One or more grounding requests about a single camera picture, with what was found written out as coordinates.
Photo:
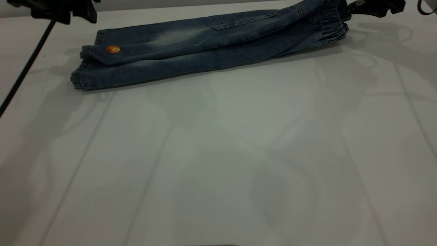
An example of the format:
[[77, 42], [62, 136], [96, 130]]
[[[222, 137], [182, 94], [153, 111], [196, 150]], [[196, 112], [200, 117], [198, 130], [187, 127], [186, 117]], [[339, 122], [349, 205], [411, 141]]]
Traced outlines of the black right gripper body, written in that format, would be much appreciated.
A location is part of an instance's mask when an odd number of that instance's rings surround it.
[[385, 17], [388, 12], [397, 14], [404, 11], [405, 0], [368, 0], [366, 14], [378, 18]]

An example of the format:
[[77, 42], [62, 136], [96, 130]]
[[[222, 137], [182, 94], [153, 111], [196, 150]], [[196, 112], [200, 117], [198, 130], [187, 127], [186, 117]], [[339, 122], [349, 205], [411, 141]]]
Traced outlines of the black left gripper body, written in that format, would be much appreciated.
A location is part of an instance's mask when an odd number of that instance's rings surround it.
[[65, 25], [71, 22], [71, 0], [8, 0], [7, 3], [15, 8], [31, 9], [34, 19], [54, 20]]

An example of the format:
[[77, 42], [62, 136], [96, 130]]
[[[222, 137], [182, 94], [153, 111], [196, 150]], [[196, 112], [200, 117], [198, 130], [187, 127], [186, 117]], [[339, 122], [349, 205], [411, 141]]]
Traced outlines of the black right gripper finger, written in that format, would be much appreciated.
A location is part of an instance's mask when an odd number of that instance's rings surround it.
[[365, 15], [366, 14], [366, 8], [363, 7], [366, 3], [366, 0], [356, 0], [354, 2], [351, 2], [348, 5], [348, 14], [355, 15]]

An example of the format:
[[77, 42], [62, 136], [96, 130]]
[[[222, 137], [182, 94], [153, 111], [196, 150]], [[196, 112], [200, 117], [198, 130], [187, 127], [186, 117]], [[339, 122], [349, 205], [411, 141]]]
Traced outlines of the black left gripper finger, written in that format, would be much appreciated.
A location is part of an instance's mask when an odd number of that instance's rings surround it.
[[72, 15], [81, 17], [89, 23], [97, 23], [97, 11], [94, 8], [94, 3], [100, 3], [101, 0], [73, 0]]

